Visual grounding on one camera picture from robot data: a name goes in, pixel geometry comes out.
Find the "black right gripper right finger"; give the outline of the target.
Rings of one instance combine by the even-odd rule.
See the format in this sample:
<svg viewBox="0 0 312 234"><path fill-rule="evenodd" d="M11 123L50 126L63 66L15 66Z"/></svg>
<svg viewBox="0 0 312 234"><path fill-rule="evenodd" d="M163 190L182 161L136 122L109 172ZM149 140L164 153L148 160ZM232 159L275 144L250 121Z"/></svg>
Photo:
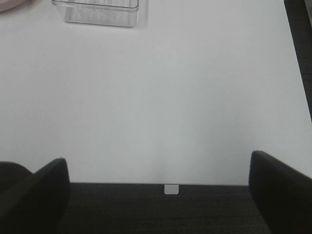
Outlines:
<svg viewBox="0 0 312 234"><path fill-rule="evenodd" d="M253 151L249 189L272 234L312 232L312 180L264 151Z"/></svg>

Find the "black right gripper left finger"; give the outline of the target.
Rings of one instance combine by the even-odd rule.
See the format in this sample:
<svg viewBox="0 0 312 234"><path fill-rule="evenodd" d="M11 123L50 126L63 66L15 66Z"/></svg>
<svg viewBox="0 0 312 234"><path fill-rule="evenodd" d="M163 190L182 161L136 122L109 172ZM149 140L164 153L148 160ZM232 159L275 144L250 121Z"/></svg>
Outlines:
<svg viewBox="0 0 312 234"><path fill-rule="evenodd" d="M67 162L57 158L35 173L0 163L0 232L54 234L70 198Z"/></svg>

